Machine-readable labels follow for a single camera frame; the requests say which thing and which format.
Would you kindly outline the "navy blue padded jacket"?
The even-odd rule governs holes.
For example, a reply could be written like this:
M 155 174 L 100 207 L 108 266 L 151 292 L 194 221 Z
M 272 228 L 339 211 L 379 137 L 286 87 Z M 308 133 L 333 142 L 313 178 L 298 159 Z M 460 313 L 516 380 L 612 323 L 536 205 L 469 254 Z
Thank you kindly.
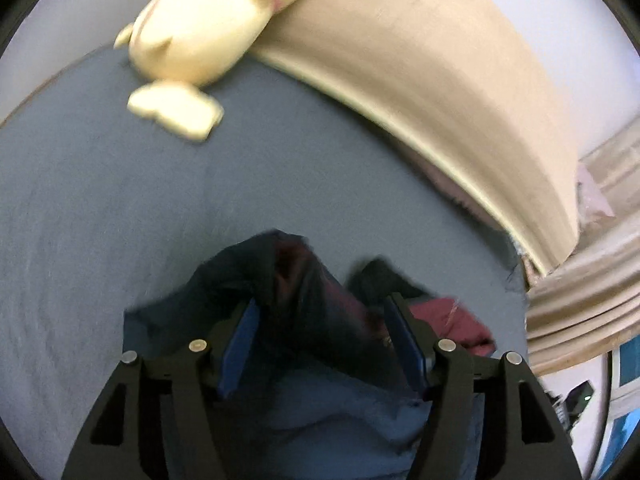
M 374 259 L 337 281 L 300 236 L 230 246 L 169 296 L 124 317 L 124 346 L 169 356 L 244 304 L 258 329 L 239 388 L 222 404 L 220 454 L 233 479 L 403 479 L 430 404 L 387 344 L 383 302 L 399 294 L 434 332 L 477 356 L 496 343 L 459 301 Z

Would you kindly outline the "window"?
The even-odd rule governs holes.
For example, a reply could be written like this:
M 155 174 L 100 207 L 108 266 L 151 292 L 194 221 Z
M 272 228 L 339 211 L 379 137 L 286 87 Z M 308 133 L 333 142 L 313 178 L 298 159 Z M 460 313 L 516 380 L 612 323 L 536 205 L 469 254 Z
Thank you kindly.
M 639 423 L 639 344 L 635 336 L 610 353 L 611 372 L 604 433 L 591 478 L 609 472 Z

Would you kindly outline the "beige curtain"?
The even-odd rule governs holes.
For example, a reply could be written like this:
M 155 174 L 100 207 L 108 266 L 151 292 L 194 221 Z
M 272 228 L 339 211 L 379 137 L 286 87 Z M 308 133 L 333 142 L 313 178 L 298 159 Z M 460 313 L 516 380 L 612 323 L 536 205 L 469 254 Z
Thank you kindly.
M 538 375 L 609 352 L 639 333 L 639 122 L 584 163 L 615 216 L 582 232 L 574 254 L 529 291 L 529 364 Z

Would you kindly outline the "beige folded blanket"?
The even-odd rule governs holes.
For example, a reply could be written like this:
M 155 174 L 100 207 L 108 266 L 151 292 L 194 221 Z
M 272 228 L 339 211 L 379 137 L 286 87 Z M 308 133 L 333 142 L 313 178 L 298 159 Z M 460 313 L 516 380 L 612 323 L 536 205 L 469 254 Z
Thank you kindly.
M 255 56 L 391 133 L 550 273 L 579 237 L 566 104 L 491 0 L 297 0 Z

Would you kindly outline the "yellow Pikachu plush toy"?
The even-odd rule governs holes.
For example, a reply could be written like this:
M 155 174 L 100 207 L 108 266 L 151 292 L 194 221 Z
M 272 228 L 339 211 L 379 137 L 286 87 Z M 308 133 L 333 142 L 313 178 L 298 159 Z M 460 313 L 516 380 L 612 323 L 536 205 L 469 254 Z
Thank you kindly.
M 206 140 L 224 109 L 205 87 L 250 50 L 274 14 L 296 0 L 151 0 L 117 35 L 147 82 L 127 108 L 184 138 Z

